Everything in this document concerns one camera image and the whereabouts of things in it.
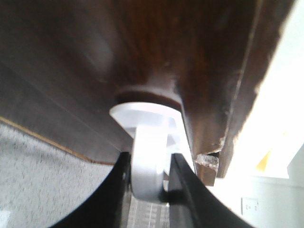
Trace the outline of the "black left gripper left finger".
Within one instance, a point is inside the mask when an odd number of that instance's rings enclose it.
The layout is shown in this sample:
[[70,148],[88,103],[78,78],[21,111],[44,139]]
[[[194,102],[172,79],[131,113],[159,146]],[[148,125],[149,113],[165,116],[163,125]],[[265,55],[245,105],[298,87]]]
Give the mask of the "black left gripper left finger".
[[131,205],[131,156],[120,153],[101,185],[53,228],[125,228]]

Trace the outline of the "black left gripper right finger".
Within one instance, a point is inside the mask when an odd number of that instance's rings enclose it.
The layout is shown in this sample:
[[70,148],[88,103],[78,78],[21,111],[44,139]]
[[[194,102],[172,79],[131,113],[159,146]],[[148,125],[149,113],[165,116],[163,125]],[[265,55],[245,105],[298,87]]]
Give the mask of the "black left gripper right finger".
[[168,198],[171,228],[251,228],[221,203],[182,154],[171,155]]

